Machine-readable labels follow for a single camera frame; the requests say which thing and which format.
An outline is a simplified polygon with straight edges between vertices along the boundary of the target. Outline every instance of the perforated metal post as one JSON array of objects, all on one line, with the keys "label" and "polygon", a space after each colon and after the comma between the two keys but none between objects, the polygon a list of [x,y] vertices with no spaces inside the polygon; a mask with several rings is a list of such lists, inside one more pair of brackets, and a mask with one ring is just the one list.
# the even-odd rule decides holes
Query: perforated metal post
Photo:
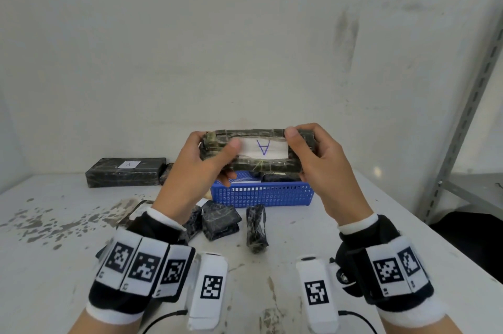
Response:
[{"label": "perforated metal post", "polygon": [[489,47],[487,48],[487,53],[485,54],[484,60],[480,66],[480,70],[477,73],[473,81],[473,86],[468,96],[468,101],[463,109],[461,118],[459,119],[456,131],[452,137],[451,143],[447,154],[442,162],[440,171],[435,179],[434,186],[428,197],[425,199],[425,203],[419,207],[417,217],[429,223],[431,220],[432,212],[438,205],[440,200],[440,195],[443,191],[443,182],[449,178],[456,158],[459,154],[459,149],[463,144],[463,141],[468,132],[471,122],[473,121],[473,116],[480,103],[482,94],[485,91],[489,78],[493,73],[493,69],[496,65],[498,56],[500,55],[501,47],[503,45],[503,14],[500,16],[500,20],[496,25],[494,34],[489,41]]}]

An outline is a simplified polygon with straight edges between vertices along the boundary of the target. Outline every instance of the wire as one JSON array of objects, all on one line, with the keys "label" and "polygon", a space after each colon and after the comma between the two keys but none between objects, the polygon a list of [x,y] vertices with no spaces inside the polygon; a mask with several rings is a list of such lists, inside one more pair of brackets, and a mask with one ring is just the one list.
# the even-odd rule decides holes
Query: wire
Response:
[{"label": "wire", "polygon": [[174,311],[172,313],[168,313],[168,314],[165,314],[165,315],[161,315],[159,318],[156,318],[155,320],[153,320],[150,325],[148,325],[146,327],[146,329],[143,331],[142,334],[145,334],[147,331],[149,331],[149,329],[154,326],[156,323],[158,323],[160,320],[162,319],[165,319],[165,318],[168,318],[168,317],[172,317],[174,315],[187,315],[188,311],[187,310],[179,310],[179,311]]},{"label": "wire", "polygon": [[354,311],[348,311],[348,310],[339,310],[338,313],[339,313],[339,315],[354,315],[358,318],[361,318],[372,329],[374,334],[377,334],[377,331],[374,329],[374,326],[372,326],[372,324],[368,321],[368,319],[363,317],[362,315],[355,313]]}]

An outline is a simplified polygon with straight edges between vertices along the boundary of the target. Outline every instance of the blue plastic basket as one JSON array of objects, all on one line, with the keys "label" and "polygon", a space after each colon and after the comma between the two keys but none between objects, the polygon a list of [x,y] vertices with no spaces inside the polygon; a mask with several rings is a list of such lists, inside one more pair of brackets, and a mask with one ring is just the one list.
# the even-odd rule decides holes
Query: blue plastic basket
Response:
[{"label": "blue plastic basket", "polygon": [[255,206],[308,206],[314,195],[305,182],[257,182],[248,171],[236,171],[237,179],[230,180],[227,188],[219,181],[211,186],[213,200],[234,207]]}]

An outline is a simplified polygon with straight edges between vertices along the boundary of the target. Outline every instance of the hand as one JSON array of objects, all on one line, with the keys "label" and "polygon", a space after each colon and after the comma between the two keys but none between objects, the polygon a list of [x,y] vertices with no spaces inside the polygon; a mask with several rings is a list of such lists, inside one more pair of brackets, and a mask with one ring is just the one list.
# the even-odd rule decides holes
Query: hand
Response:
[{"label": "hand", "polygon": [[233,138],[218,155],[203,161],[199,158],[199,142],[204,134],[204,131],[194,131],[189,135],[152,206],[180,224],[189,220],[196,202],[208,192],[215,179],[226,187],[230,187],[229,178],[236,179],[235,172],[221,171],[239,153],[241,141]]},{"label": "hand", "polygon": [[[314,131],[318,156],[297,129]],[[342,146],[317,123],[285,129],[288,145],[299,156],[303,172],[300,177],[319,195],[325,211],[339,225],[360,221],[373,211],[365,200]]]}]

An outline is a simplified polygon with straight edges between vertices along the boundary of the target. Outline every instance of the fingernail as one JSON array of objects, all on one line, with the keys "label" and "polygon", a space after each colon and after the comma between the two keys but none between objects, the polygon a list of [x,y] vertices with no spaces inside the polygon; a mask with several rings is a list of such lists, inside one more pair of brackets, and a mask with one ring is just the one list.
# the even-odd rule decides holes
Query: fingernail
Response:
[{"label": "fingernail", "polygon": [[229,141],[229,146],[234,147],[235,149],[241,148],[241,141],[239,138],[233,138]]},{"label": "fingernail", "polygon": [[285,137],[286,138],[292,138],[298,134],[299,134],[299,131],[292,126],[289,126],[288,128],[285,129]]}]

